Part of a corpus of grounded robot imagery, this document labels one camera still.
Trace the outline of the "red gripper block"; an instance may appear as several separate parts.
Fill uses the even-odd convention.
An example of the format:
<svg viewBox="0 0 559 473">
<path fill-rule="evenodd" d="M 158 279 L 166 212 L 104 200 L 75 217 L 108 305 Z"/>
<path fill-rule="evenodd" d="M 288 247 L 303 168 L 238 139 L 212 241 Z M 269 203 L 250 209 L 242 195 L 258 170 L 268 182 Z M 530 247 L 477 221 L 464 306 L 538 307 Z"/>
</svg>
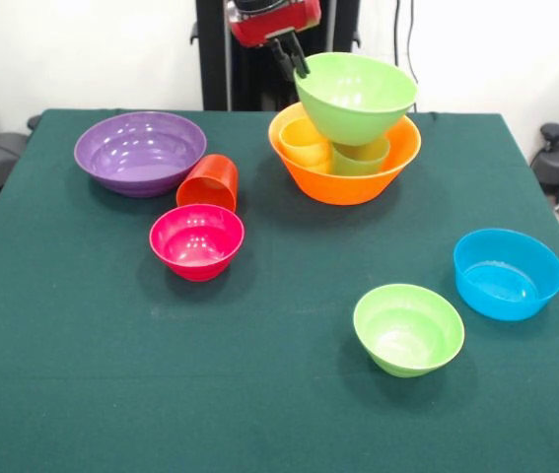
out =
<svg viewBox="0 0 559 473">
<path fill-rule="evenodd" d="M 301 79 L 310 74 L 305 54 L 297 35 L 320 21 L 320 3 L 305 1 L 226 1 L 225 18 L 230 30 L 245 47 L 269 47 L 285 79 Z M 274 38 L 286 34 L 286 41 Z"/>
</svg>

